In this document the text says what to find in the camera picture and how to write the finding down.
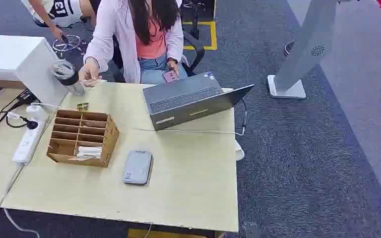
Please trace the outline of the person's left hand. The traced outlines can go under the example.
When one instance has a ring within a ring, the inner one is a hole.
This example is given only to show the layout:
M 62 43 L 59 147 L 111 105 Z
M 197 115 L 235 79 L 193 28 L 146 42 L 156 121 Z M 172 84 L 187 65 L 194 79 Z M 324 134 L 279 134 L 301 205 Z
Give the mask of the person's left hand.
M 178 77 L 180 76 L 180 69 L 178 66 L 178 62 L 175 59 L 168 59 L 167 66 L 170 71 L 173 70 Z

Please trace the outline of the person's right hand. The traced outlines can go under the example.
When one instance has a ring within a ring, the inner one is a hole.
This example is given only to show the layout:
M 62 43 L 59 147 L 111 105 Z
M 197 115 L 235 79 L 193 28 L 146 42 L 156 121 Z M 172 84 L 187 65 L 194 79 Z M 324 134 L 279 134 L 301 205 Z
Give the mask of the person's right hand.
M 85 87 L 94 87 L 98 80 L 101 79 L 99 73 L 98 62 L 93 57 L 88 57 L 78 72 L 78 80 Z

